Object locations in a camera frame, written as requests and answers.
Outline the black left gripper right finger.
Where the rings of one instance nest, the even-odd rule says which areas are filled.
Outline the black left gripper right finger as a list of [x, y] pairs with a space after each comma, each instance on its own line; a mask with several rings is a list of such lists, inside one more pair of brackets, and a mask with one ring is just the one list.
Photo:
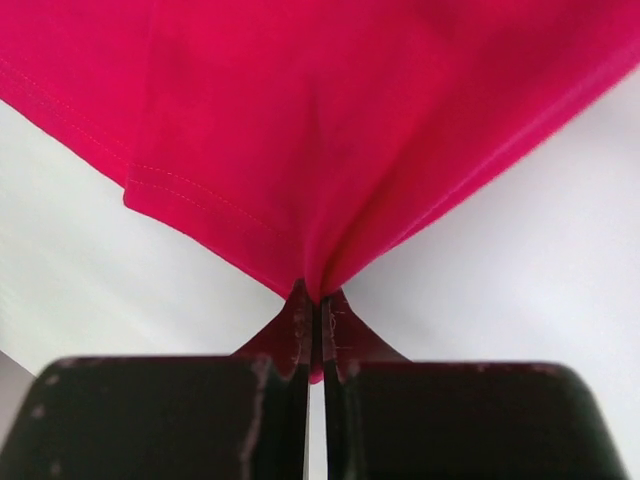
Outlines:
[[332, 479], [624, 479], [595, 398], [548, 362], [417, 362], [320, 307]]

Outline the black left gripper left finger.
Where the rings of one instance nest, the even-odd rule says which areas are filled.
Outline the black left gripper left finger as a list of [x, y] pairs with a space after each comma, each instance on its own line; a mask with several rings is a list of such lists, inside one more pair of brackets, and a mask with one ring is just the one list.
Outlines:
[[306, 478], [313, 312], [297, 282], [230, 355], [52, 362], [2, 446], [2, 477]]

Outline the red t shirt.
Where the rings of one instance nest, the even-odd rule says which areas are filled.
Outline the red t shirt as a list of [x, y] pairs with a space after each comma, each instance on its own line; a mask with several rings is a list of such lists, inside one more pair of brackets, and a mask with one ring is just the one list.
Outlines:
[[297, 279], [419, 358], [636, 359], [638, 3], [2, 3], [9, 355], [228, 351]]

